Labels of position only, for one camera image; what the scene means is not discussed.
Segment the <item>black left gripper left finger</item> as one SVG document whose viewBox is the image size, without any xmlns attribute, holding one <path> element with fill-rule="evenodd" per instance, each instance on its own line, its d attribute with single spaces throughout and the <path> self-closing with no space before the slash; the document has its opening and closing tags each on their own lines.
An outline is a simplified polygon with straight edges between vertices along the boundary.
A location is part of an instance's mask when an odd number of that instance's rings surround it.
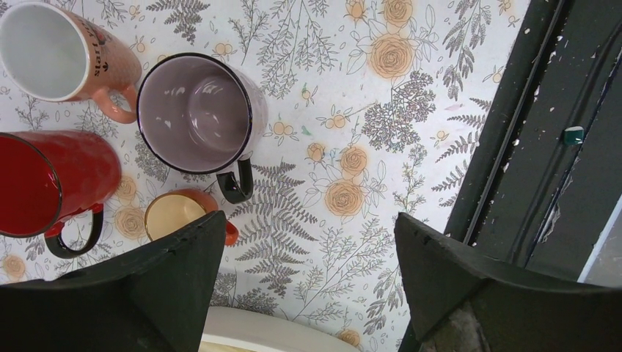
<svg viewBox="0 0 622 352">
<path fill-rule="evenodd" d="M 197 351 L 227 220 L 209 213 L 144 246 L 1 287 L 3 351 Z"/>
</svg>

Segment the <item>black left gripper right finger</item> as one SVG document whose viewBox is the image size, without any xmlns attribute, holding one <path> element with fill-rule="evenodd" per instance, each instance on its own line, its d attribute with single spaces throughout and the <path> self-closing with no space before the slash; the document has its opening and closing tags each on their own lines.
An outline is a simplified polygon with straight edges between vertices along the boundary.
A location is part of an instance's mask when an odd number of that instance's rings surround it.
<svg viewBox="0 0 622 352">
<path fill-rule="evenodd" d="M 407 213 L 394 228 L 401 351 L 619 351 L 621 290 L 495 260 Z"/>
</svg>

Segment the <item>small orange cup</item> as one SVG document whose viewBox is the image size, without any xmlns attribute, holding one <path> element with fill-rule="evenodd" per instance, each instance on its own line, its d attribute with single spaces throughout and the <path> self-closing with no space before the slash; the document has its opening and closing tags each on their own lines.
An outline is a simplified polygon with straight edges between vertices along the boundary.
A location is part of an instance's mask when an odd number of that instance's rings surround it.
<svg viewBox="0 0 622 352">
<path fill-rule="evenodd" d="M 144 227 L 148 238 L 156 241 L 218 210 L 217 201 L 209 193 L 182 188 L 158 196 L 147 206 Z"/>
</svg>

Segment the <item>lilac enamel mug black rim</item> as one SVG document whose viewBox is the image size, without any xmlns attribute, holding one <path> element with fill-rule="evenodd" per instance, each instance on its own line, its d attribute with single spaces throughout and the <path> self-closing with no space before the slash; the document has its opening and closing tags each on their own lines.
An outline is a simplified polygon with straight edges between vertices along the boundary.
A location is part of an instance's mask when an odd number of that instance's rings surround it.
<svg viewBox="0 0 622 352">
<path fill-rule="evenodd" d="M 145 75 L 136 114 L 144 143 L 169 168 L 215 175 L 232 204 L 252 197 L 251 157 L 269 113 L 242 72 L 205 54 L 168 56 Z"/>
</svg>

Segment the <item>pink textured mug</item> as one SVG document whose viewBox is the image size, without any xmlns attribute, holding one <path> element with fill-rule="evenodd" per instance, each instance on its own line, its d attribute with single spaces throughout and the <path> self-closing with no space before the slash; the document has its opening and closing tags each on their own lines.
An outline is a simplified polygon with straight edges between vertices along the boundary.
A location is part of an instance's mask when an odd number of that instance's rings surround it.
<svg viewBox="0 0 622 352">
<path fill-rule="evenodd" d="M 142 68 L 114 35 L 81 16 L 40 1 L 1 16 L 1 63 L 23 92 L 49 102 L 92 99 L 110 119 L 136 121 Z"/>
</svg>

